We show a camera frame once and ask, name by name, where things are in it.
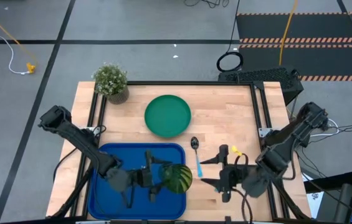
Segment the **black metal frame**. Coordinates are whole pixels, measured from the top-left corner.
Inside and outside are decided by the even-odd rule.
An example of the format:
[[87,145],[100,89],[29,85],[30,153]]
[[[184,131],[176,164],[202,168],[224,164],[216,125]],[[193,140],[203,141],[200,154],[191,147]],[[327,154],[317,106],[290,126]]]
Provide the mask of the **black metal frame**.
[[[267,104],[267,99],[265,96],[265,92],[264,92],[264,84],[263,82],[236,82],[236,83],[231,83],[231,82],[218,82],[218,81],[130,81],[128,82],[128,85],[214,85],[214,86],[220,86],[220,85],[225,85],[225,86],[234,86],[234,85],[238,85],[238,86],[249,86],[250,87],[250,93],[252,95],[252,104],[253,104],[253,109],[254,109],[254,114],[255,114],[255,120],[256,120],[256,127],[257,127],[257,136],[258,136],[258,140],[260,142],[261,137],[259,135],[259,128],[262,127],[262,123],[260,120],[260,111],[259,111],[259,106],[258,106],[258,102],[257,102],[257,97],[256,97],[256,92],[255,89],[256,87],[260,90],[260,95],[261,95],[261,100],[262,100],[262,104],[263,104],[263,111],[264,111],[264,116],[265,116],[265,120],[266,120],[266,126],[268,128],[271,128],[271,119],[270,119],[270,113],[269,113],[269,107]],[[96,109],[96,104],[97,104],[97,94],[94,93],[93,95],[93,100],[92,100],[92,105],[90,108],[90,114],[88,117],[88,126],[92,126],[93,124],[93,118],[94,118],[94,114],[95,114],[95,109]],[[100,107],[100,113],[98,116],[98,124],[102,125],[103,124],[103,119],[104,119],[104,113],[105,113],[105,106],[106,106],[107,100],[105,97],[102,98],[102,102],[101,102],[101,107]],[[79,164],[79,168],[78,168],[78,177],[77,177],[77,182],[76,184],[78,184],[80,182],[81,177],[83,176],[84,170],[85,170],[85,162],[86,162],[86,156],[82,155],[82,158],[80,159],[80,164]],[[88,193],[90,188],[90,183],[87,183],[87,191],[86,194]],[[277,216],[277,209],[276,209],[276,205],[275,205],[275,197],[274,197],[274,192],[273,192],[273,188],[272,185],[269,185],[268,189],[267,189],[268,195],[269,195],[269,205],[270,205],[270,212],[271,212],[271,216],[272,216],[272,220],[277,220],[279,219],[279,217]],[[82,217],[87,217],[87,198],[84,198],[84,202],[83,202],[83,213],[82,213]],[[76,211],[77,211],[77,204],[78,204],[78,200],[75,202],[75,204],[73,205],[72,209],[71,209],[71,213],[70,216],[71,217],[76,217]],[[286,205],[286,203],[281,199],[281,204],[282,204],[282,211],[283,211],[283,217],[284,218],[290,218],[289,216],[289,212],[288,212],[288,207]]]

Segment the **small plant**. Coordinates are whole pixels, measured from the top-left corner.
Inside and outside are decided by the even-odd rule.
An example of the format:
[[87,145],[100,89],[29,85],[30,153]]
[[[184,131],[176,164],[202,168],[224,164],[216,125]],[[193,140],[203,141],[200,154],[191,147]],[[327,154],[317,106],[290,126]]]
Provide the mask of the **small plant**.
[[97,87],[96,93],[111,96],[121,93],[127,85],[127,72],[120,70],[117,65],[104,65],[100,67],[93,75]]

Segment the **metal bracket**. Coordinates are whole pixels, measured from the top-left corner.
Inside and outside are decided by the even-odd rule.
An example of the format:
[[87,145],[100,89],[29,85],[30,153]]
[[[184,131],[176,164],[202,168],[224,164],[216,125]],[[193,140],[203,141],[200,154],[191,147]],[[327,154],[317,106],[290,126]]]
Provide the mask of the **metal bracket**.
[[78,127],[80,129],[88,129],[90,131],[93,131],[94,136],[98,135],[101,131],[101,127]]
[[264,90],[264,82],[263,81],[253,81],[253,85],[260,90]]
[[259,128],[259,136],[264,138],[269,132],[274,130],[280,130],[279,128]]

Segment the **black ring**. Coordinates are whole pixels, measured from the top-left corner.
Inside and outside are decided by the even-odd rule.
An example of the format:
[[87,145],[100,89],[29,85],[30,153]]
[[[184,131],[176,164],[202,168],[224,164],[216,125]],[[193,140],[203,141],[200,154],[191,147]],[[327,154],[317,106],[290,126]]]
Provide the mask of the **black ring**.
[[[228,55],[238,56],[239,57],[239,64],[235,68],[232,68],[230,70],[224,70],[220,67],[220,61]],[[243,64],[244,64],[244,58],[243,58],[242,54],[240,54],[239,52],[226,52],[224,55],[221,55],[221,57],[217,60],[216,66],[220,72],[232,72],[232,71],[237,71],[237,70],[241,69]]]

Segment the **metal spoon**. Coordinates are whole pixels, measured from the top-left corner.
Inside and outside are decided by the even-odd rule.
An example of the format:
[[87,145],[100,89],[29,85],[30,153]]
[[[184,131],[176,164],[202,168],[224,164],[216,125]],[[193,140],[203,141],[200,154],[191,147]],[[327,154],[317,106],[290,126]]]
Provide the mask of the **metal spoon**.
[[202,177],[202,167],[201,167],[201,163],[199,162],[199,158],[198,158],[198,147],[199,147],[199,141],[198,138],[193,137],[191,138],[191,147],[195,150],[195,156],[196,156],[196,167],[198,169],[198,177]]

